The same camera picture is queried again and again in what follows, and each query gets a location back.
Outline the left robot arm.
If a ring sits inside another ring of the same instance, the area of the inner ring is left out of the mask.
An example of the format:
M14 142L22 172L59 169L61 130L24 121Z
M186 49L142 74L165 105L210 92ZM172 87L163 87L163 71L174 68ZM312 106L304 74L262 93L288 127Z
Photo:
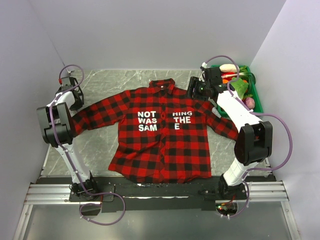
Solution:
M71 111L84 105L84 94L75 77L63 77L59 83L52 102L36 109L41 135L63 158L71 174L71 193L82 200L93 201L99 195L99 188L77 149L71 117Z

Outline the red black plaid shirt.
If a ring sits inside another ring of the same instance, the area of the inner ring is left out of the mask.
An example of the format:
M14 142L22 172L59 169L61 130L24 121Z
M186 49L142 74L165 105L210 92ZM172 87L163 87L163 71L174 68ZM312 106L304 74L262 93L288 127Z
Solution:
M213 107L165 79L102 99L72 119L77 134L118 125L110 171L135 183L185 183L212 175L208 128L238 137L234 123L216 116Z

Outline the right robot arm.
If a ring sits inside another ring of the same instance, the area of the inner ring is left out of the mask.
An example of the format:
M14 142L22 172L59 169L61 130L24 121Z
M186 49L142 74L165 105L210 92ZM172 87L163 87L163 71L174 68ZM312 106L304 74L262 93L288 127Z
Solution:
M218 193L223 199L244 189L248 173L272 153L273 126L262 121L249 110L230 83L223 83L219 67L201 67L200 77L192 76L187 96L197 100L213 99L224 109L238 130L234 146L234 160L229 169L221 175Z

